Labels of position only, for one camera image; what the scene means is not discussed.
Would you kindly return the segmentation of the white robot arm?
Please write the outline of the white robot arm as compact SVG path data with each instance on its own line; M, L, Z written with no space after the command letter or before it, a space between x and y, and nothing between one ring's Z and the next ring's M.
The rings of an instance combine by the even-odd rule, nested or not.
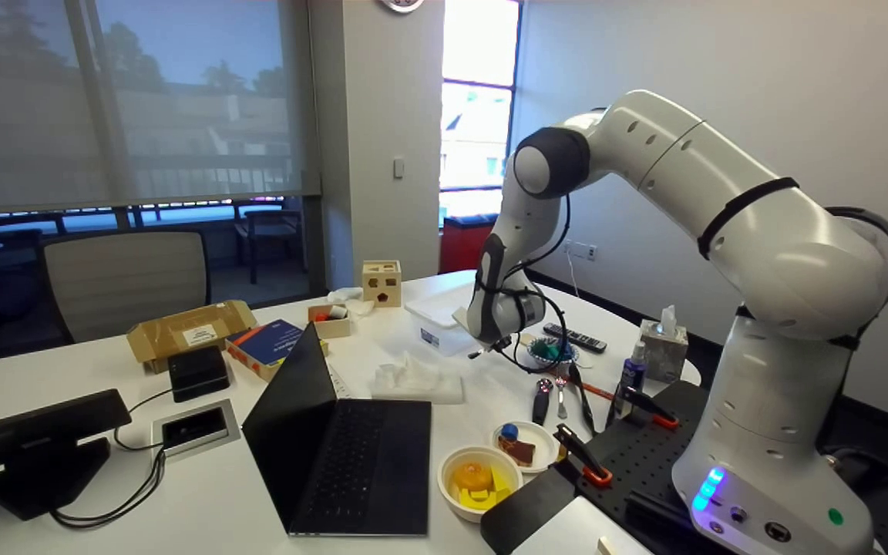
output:
M870 555L871 516L817 434L888 306L888 251L679 102L630 91L518 142L460 324L495 346L545 317L528 266L559 201L604 176L684 230L737 292L704 416L672 462L696 534L739 555Z

